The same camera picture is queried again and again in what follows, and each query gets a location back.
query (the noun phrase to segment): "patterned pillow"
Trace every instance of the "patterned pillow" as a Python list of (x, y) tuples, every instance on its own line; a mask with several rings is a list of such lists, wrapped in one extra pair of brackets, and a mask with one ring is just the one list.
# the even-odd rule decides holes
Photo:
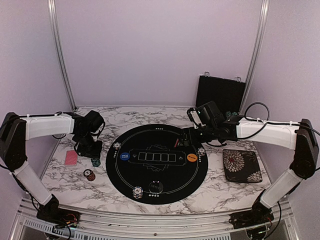
[(224, 149), (222, 152), (226, 179), (234, 183), (261, 183), (262, 175), (253, 151)]

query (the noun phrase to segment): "white marble surface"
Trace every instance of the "white marble surface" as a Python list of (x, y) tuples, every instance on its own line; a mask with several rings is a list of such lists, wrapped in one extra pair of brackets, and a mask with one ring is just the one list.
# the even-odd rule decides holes
[[(187, 108), (174, 107), (82, 107), (78, 114), (90, 110), (98, 111), (106, 126), (100, 136), (103, 141), (101, 165), (92, 167), (91, 160), (78, 157), (76, 166), (65, 167), (66, 151), (72, 150), (72, 135), (59, 144), (42, 182), (59, 199), (61, 204), (85, 209), (135, 214), (181, 215), (201, 214), (249, 208), (259, 193), (270, 185), (265, 167), (249, 141), (227, 142), (225, 147), (211, 147), (204, 144), (209, 167), (202, 185), (187, 198), (164, 205), (149, 205), (133, 201), (122, 195), (110, 182), (106, 172), (106, 155), (112, 142), (129, 129), (145, 124), (168, 124), (181, 128), (193, 124), (187, 117)], [(225, 178), (222, 151), (238, 149), (254, 151), (262, 172), (261, 183), (233, 183)], [(91, 169), (96, 179), (88, 181), (83, 172)]]

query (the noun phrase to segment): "poker mat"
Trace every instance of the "poker mat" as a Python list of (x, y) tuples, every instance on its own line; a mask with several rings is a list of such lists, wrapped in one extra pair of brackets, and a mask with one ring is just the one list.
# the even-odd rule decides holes
[(208, 157), (201, 143), (179, 146), (181, 133), (179, 127), (148, 124), (119, 136), (106, 156), (114, 187), (152, 205), (174, 203), (197, 190), (206, 177)]

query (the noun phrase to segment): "stack of poker chips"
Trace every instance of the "stack of poker chips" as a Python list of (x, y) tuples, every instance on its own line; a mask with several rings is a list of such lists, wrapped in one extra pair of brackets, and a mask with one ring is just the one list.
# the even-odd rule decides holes
[(91, 158), (91, 163), (92, 163), (92, 166), (99, 167), (101, 164), (100, 158)]
[(140, 186), (136, 186), (133, 190), (132, 190), (132, 195), (135, 199), (140, 199), (142, 198), (144, 194), (144, 191), (142, 189), (142, 187)]
[(90, 169), (86, 169), (83, 172), (83, 175), (86, 177), (86, 179), (88, 179), (88, 181), (92, 182), (93, 180), (96, 179), (96, 175), (94, 174), (93, 171), (91, 171)]

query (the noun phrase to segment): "lavender wall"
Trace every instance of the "lavender wall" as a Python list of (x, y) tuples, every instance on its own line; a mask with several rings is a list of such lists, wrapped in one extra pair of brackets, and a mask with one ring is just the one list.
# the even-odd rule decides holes
[(261, 0), (56, 1), (79, 106), (196, 102), (199, 74), (246, 78)]
[[(247, 104), (261, 101), (271, 119), (310, 119), (320, 130), (320, 2), (272, 0), (266, 32)], [(263, 115), (257, 108), (255, 116)], [(275, 180), (293, 160), (293, 151), (258, 144), (268, 173)], [(290, 196), (302, 240), (320, 236), (320, 172)]]
[[(0, 122), (8, 112), (43, 114), (69, 110), (47, 2), (1, 0), (0, 33)], [(52, 137), (27, 143), (28, 160), (38, 174), (54, 144)], [(0, 233), (5, 240), (23, 193), (2, 168), (0, 192)]]

